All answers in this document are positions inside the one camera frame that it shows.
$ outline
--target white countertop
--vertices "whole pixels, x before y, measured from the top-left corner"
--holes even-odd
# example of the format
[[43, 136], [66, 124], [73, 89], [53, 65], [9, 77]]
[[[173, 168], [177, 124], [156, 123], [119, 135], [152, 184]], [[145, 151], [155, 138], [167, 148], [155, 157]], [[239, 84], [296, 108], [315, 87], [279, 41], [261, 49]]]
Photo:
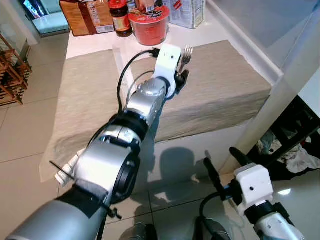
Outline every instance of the white countertop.
[[[185, 45], [195, 47], [228, 39], [223, 26], [207, 9], [205, 18], [205, 22], [196, 29], [188, 29], [169, 23], [169, 32], [164, 43], [184, 48]], [[129, 37], [121, 38], [116, 35], [116, 32], [88, 36], [73, 36], [70, 33], [66, 59], [99, 51], [120, 49], [123, 60], [127, 62], [138, 52], [150, 48], [150, 46], [139, 44], [133, 34]]]
[[[246, 59], [267, 82], [273, 85], [283, 73], [270, 59], [235, 25], [212, 1], [206, 1], [205, 21], [196, 29], [188, 29], [169, 23], [169, 31], [164, 43], [176, 45], [182, 49], [186, 46], [201, 46], [228, 40], [231, 45]], [[150, 49], [138, 43], [132, 34], [121, 38], [115, 32], [88, 36], [73, 36], [70, 33], [66, 59], [105, 50], [113, 50], [118, 72], [137, 53]], [[130, 70], [126, 75], [131, 82]]]

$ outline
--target beige tablecloth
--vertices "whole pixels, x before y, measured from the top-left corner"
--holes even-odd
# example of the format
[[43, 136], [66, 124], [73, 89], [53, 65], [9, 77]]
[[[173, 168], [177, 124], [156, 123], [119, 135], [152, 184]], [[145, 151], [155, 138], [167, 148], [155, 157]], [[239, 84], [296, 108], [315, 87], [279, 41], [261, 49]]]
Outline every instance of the beige tablecloth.
[[[153, 70], [155, 61], [135, 61], [132, 74]], [[271, 89], [228, 41], [195, 47], [187, 68], [185, 88], [164, 106], [156, 142], [241, 124], [257, 114]], [[49, 161], [63, 166], [117, 112], [118, 79], [112, 50], [65, 61], [53, 133], [40, 164], [42, 181], [57, 171]]]

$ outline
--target wooden rack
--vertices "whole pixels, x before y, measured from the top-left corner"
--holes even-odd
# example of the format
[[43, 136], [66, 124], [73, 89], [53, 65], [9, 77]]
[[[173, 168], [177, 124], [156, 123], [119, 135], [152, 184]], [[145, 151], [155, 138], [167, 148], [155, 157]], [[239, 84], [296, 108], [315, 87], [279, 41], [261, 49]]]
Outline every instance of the wooden rack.
[[0, 32], [0, 107], [19, 103], [28, 89], [32, 69], [26, 59], [22, 60]]

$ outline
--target sauce jar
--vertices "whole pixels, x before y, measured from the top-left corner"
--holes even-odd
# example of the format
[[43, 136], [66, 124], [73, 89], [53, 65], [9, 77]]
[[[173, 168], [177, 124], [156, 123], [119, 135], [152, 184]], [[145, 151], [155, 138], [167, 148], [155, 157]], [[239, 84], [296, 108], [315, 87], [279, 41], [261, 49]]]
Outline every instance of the sauce jar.
[[128, 18], [127, 0], [109, 0], [108, 6], [116, 34], [121, 38], [130, 36], [133, 30]]

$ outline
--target black cable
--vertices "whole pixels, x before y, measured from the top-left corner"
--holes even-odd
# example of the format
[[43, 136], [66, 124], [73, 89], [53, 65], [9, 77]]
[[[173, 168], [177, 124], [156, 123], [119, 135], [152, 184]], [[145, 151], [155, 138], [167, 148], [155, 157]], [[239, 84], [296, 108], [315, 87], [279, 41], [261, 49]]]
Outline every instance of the black cable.
[[122, 84], [122, 80], [125, 76], [125, 73], [127, 71], [127, 69], [129, 68], [129, 66], [133, 63], [133, 61], [143, 55], [143, 54], [154, 54], [154, 50], [146, 50], [146, 51], [142, 51], [142, 52], [139, 52], [137, 55], [135, 55], [124, 67], [124, 69], [122, 70], [122, 73], [121, 73], [121, 76], [119, 78], [119, 82], [118, 82], [118, 86], [116, 88], [116, 97], [118, 99], [118, 104], [119, 104], [119, 109], [118, 109], [118, 114], [121, 113], [122, 111], [122, 102], [121, 102], [121, 97], [120, 97], [120, 89], [121, 89], [121, 84]]
[[205, 228], [209, 231], [209, 233], [215, 237], [216, 239], [221, 239], [221, 236], [218, 235], [215, 231], [212, 231], [212, 229], [210, 228], [210, 226], [208, 225], [207, 221], [206, 221], [206, 216], [204, 215], [204, 208], [205, 208], [205, 205], [211, 200], [211, 199], [214, 199], [216, 197], [219, 197], [220, 194], [218, 192], [214, 192], [208, 196], [206, 196], [201, 204], [200, 204], [200, 207], [199, 207], [199, 214], [200, 214], [200, 217], [201, 217], [201, 220], [205, 226]]
[[[129, 66], [133, 63], [133, 61], [138, 58], [139, 56], [143, 55], [143, 54], [152, 54], [152, 57], [157, 58], [159, 56], [160, 53], [160, 49], [158, 48], [153, 48], [152, 50], [146, 50], [146, 51], [142, 51], [139, 52], [137, 55], [135, 55], [124, 67], [124, 69], [122, 70], [121, 76], [119, 78], [119, 82], [118, 82], [118, 86], [116, 88], [116, 98], [118, 100], [118, 113], [120, 114], [122, 112], [122, 102], [121, 102], [121, 97], [120, 97], [120, 89], [121, 89], [121, 84], [122, 84], [122, 80], [125, 76], [125, 73], [127, 71], [127, 69], [129, 68]], [[92, 136], [92, 138], [90, 139], [87, 147], [99, 136], [99, 134], [101, 134], [103, 132], [104, 129], [106, 129], [113, 121], [110, 120], [109, 122], [107, 122], [105, 125], [103, 125], [102, 127], [99, 128], [99, 130], [97, 132], [95, 132], [95, 134]]]

